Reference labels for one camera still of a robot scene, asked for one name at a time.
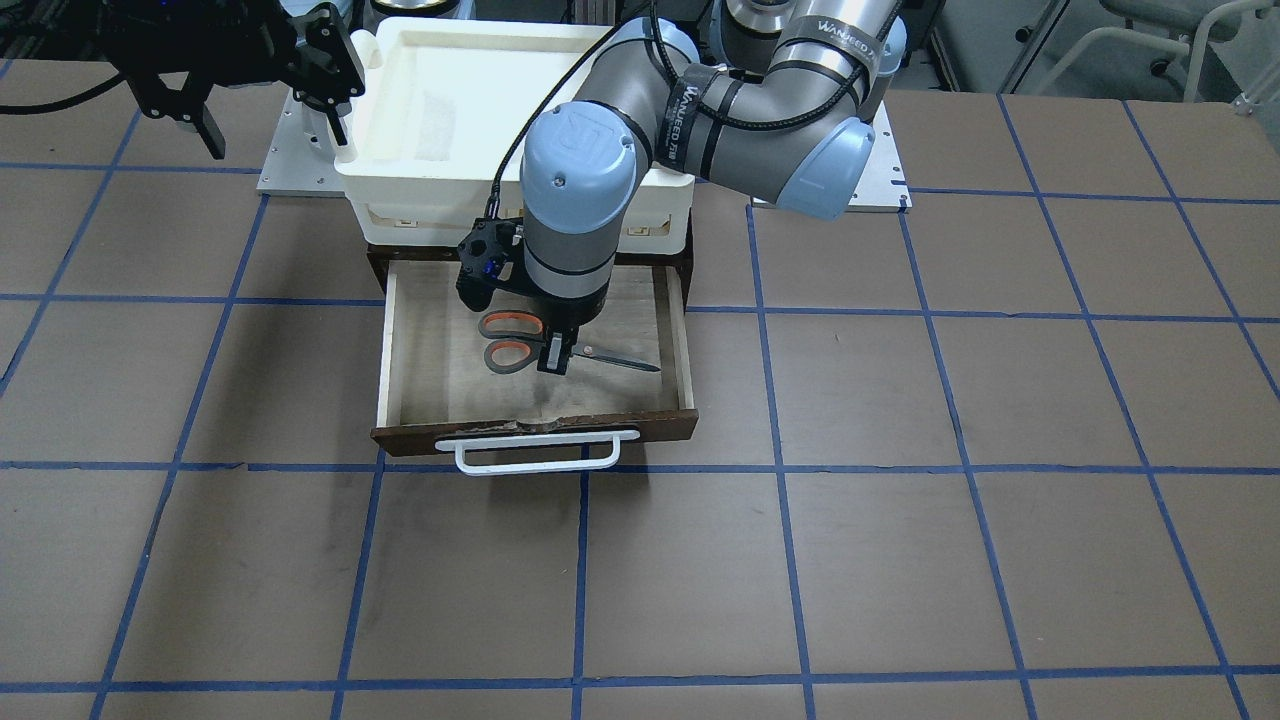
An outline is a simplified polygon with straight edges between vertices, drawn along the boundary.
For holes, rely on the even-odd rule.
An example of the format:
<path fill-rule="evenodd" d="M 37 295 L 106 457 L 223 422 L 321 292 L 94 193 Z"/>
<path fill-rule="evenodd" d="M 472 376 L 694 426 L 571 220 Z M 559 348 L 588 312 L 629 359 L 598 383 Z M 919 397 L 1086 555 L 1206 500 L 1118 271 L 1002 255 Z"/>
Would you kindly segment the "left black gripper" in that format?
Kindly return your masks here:
<path fill-rule="evenodd" d="M 589 295 L 581 299 L 553 296 L 535 299 L 535 313 L 543 324 L 541 348 L 538 355 L 539 372 L 557 375 L 567 373 L 579 328 L 594 320 L 602 313 L 604 304 L 604 295 Z"/>

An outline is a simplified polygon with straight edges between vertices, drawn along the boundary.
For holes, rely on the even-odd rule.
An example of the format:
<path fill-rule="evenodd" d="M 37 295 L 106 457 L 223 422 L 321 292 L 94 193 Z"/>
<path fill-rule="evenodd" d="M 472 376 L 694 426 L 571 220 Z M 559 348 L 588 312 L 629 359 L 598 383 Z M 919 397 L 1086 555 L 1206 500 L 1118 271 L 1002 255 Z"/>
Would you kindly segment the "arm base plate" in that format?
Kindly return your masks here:
<path fill-rule="evenodd" d="M 326 118 L 288 94 L 264 158 L 257 191 L 271 196 L 340 199 L 344 183 L 334 161 Z"/>

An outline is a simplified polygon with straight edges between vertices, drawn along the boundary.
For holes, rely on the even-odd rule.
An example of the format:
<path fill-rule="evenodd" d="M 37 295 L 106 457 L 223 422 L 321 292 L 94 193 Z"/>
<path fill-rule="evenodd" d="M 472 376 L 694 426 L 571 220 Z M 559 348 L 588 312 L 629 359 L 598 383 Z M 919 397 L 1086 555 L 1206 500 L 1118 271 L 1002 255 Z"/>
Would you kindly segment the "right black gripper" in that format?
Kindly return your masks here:
<path fill-rule="evenodd" d="M 334 3 L 289 15 L 279 1 L 105 1 L 100 47 L 143 115 L 187 126 L 215 160 L 225 158 L 227 141 L 207 106 L 214 85 L 285 82 L 296 100 L 325 117 L 339 146 L 349 143 L 342 118 L 366 90 Z M 161 78 L 182 72 L 179 88 Z"/>

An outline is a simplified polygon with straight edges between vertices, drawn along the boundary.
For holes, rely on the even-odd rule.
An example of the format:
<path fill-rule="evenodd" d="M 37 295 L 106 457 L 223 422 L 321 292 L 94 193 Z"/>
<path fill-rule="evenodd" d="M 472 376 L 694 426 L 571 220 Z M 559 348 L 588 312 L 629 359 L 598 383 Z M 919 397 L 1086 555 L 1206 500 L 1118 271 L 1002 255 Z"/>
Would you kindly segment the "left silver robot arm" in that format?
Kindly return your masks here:
<path fill-rule="evenodd" d="M 653 165 L 827 222 L 855 193 L 902 54 L 900 3 L 718 1 L 710 31 L 719 67 L 669 22 L 626 22 L 527 131 L 520 273 L 541 300 L 543 372 L 567 370 L 600 311 Z"/>

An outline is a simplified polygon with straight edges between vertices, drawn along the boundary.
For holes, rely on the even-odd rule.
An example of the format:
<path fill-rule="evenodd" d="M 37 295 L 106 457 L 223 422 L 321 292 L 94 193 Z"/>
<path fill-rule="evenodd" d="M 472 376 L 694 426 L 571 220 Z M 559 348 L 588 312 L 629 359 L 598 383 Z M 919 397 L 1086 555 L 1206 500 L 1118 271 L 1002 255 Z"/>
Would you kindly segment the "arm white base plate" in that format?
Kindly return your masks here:
<path fill-rule="evenodd" d="M 906 211 L 910 191 L 887 110 L 872 122 L 850 117 L 832 128 L 785 181 L 777 199 L 754 197 L 754 208 L 773 208 L 832 222 L 851 211 Z"/>

